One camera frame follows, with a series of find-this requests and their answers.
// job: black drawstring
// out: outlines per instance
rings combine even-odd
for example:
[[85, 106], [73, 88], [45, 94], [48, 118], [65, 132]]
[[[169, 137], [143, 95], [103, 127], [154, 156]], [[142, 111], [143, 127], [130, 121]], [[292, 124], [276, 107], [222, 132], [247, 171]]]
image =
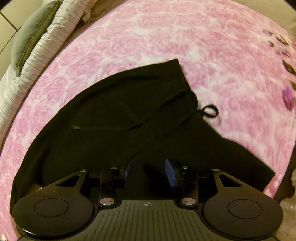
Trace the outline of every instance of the black drawstring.
[[[211, 114], [205, 112], [206, 108], [210, 108], [210, 109], [214, 110], [216, 114], [211, 115]], [[197, 112], [200, 113], [202, 115], [202, 117], [204, 117], [204, 115], [205, 115], [208, 118], [215, 118], [215, 117], [217, 117], [219, 115], [218, 108], [216, 106], [212, 105], [212, 104], [203, 107], [201, 110], [197, 110]]]

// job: pink floral bedsheet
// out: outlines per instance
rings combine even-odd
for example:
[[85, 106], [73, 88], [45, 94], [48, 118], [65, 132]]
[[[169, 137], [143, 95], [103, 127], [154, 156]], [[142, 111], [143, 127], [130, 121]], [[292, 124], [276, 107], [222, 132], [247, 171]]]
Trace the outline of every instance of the pink floral bedsheet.
[[289, 80], [296, 81], [282, 59], [295, 67], [295, 46], [273, 21], [229, 0], [126, 0], [67, 43], [17, 114], [0, 157], [0, 234], [18, 237], [9, 215], [12, 181], [58, 110], [107, 76], [174, 58], [199, 104], [219, 108], [208, 123], [276, 171], [265, 190], [272, 197], [295, 143], [295, 110], [282, 99]]

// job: black garment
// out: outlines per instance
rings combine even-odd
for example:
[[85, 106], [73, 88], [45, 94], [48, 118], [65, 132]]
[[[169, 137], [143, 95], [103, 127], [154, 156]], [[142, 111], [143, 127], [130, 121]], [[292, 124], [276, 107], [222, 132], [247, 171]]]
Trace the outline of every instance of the black garment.
[[147, 194], [143, 187], [162, 195], [167, 158], [201, 172], [221, 169], [263, 191], [274, 172], [216, 133], [197, 105], [177, 59], [92, 85], [66, 104], [31, 144], [13, 180], [10, 213], [33, 183], [47, 186], [79, 169], [95, 173], [129, 159], [136, 170], [129, 185], [138, 197]]

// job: screw head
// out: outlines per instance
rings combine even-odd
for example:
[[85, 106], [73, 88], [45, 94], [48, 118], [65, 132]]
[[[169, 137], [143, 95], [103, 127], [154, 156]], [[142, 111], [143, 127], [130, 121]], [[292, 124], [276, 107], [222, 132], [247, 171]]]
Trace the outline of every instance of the screw head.
[[111, 204], [115, 203], [115, 200], [110, 197], [105, 197], [100, 200], [100, 203], [107, 206], [107, 205], [111, 205]]
[[181, 203], [183, 203], [184, 205], [193, 205], [194, 203], [196, 203], [196, 201], [193, 198], [186, 197], [181, 200]]

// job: triangular cutout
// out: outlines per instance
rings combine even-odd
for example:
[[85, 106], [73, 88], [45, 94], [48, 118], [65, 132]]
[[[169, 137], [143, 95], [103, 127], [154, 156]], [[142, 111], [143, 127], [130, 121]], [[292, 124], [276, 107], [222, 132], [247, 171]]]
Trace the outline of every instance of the triangular cutout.
[[233, 181], [225, 175], [219, 175], [219, 178], [222, 182], [223, 187], [225, 188], [241, 187], [240, 184], [236, 183], [235, 181]]
[[69, 187], [69, 188], [72, 188], [72, 187], [75, 187], [76, 183], [78, 182], [79, 180], [79, 175], [76, 175], [74, 177], [71, 177], [70, 179], [58, 184], [57, 186], [58, 187]]

